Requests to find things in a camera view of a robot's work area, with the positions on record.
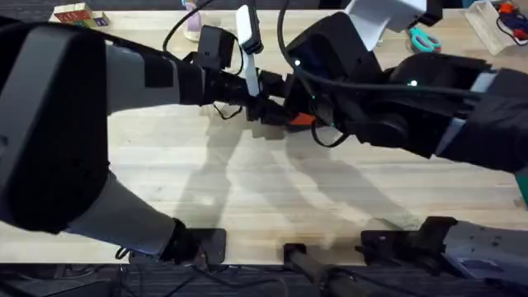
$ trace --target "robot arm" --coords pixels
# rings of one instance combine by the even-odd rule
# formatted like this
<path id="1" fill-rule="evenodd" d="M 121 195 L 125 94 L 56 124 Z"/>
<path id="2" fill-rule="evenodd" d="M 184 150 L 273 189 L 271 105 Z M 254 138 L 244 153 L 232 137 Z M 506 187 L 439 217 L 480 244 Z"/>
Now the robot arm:
<path id="1" fill-rule="evenodd" d="M 184 223 L 147 205 L 110 172 L 106 117 L 224 98 L 243 105 L 244 81 L 126 40 L 127 47 L 107 45 L 77 27 L 11 28 L 2 31 L 0 219 L 192 261 L 199 242 Z"/>

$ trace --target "orange object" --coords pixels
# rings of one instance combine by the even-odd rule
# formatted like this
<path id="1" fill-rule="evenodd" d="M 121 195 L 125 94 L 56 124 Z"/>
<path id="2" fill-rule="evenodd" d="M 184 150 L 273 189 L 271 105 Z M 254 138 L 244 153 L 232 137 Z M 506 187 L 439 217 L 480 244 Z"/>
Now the orange object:
<path id="1" fill-rule="evenodd" d="M 500 13 L 513 13 L 514 9 L 515 8 L 510 3 L 503 3 L 503 4 L 501 4 L 501 6 L 498 9 L 498 11 Z"/>
<path id="2" fill-rule="evenodd" d="M 307 115 L 300 112 L 299 115 L 290 122 L 290 125 L 311 125 L 314 120 L 315 117 L 313 115 Z"/>
<path id="3" fill-rule="evenodd" d="M 513 35 L 518 39 L 518 40 L 528 40 L 528 34 L 526 32 L 524 32 L 523 30 L 521 29 L 515 29 L 513 30 Z"/>

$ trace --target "teal scissors handle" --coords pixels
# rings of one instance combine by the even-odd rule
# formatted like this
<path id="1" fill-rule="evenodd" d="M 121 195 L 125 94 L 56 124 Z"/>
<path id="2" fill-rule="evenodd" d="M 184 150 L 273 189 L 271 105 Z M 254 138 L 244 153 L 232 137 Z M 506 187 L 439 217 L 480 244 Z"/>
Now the teal scissors handle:
<path id="1" fill-rule="evenodd" d="M 412 46 L 421 52 L 431 53 L 441 47 L 437 38 L 429 36 L 418 28 L 409 29 L 408 33 L 411 37 Z"/>

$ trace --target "white bracket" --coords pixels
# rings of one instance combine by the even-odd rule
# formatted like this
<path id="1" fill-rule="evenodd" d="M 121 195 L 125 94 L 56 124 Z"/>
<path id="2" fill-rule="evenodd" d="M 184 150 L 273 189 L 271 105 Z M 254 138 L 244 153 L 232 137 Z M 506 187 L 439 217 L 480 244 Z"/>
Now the white bracket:
<path id="1" fill-rule="evenodd" d="M 345 8 L 367 50 L 376 47 L 385 28 L 407 30 L 426 11 L 427 0 L 351 0 Z"/>
<path id="2" fill-rule="evenodd" d="M 243 47 L 245 43 L 253 38 L 255 28 L 252 28 L 251 15 L 248 5 L 242 5 L 237 10 L 237 37 L 238 43 Z M 247 91 L 249 95 L 256 97 L 260 93 L 258 84 L 257 68 L 255 67 L 255 55 L 248 54 L 245 49 L 242 49 L 243 59 L 243 75 L 246 78 Z"/>

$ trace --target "wooden tabletop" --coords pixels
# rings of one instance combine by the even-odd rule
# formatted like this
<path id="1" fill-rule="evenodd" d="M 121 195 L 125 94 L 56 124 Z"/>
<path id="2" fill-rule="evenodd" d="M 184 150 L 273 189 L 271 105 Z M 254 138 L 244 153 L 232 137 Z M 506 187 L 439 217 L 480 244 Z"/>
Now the wooden tabletop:
<path id="1" fill-rule="evenodd" d="M 285 38 L 330 12 L 288 12 Z M 207 22 L 234 31 L 234 12 L 205 12 Z M 161 48 L 183 12 L 108 12 L 105 31 Z M 275 11 L 260 11 L 264 51 L 257 65 L 290 72 L 276 42 Z M 492 58 L 461 11 L 427 32 L 443 51 L 488 59 L 528 71 L 517 56 Z M 410 55 L 405 34 L 386 32 L 375 53 L 384 67 Z M 178 56 L 196 48 L 178 31 L 169 48 Z M 233 57 L 238 66 L 239 55 Z M 222 121 L 210 107 L 163 106 L 109 117 L 111 169 L 157 210 L 190 227 L 228 230 L 226 263 L 277 264 L 283 243 L 306 243 L 323 262 L 361 264 L 354 252 L 365 229 L 415 229 L 430 215 L 476 224 L 528 229 L 528 213 L 512 175 L 426 160 L 403 150 L 347 140 L 319 147 L 309 133 Z M 325 130 L 323 137 L 335 136 Z M 0 226 L 0 262 L 116 262 L 116 247 L 60 234 Z"/>

